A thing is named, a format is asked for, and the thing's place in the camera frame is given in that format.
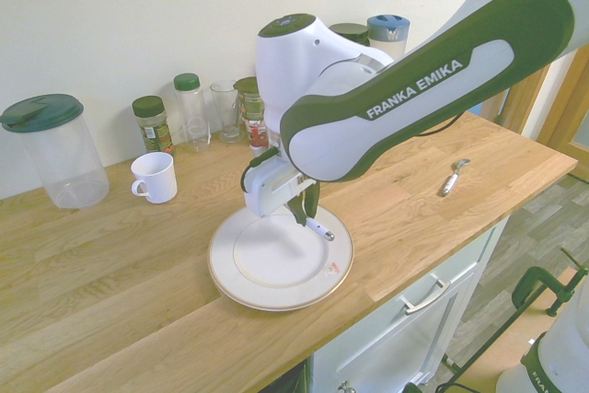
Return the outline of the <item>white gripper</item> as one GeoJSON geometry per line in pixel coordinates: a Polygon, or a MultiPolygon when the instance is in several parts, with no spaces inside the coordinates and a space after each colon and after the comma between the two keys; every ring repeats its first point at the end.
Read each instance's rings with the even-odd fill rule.
{"type": "Polygon", "coordinates": [[[295,221],[306,226],[318,211],[320,184],[284,160],[263,160],[250,166],[244,178],[245,203],[257,216],[272,214],[288,203],[295,221]]]}

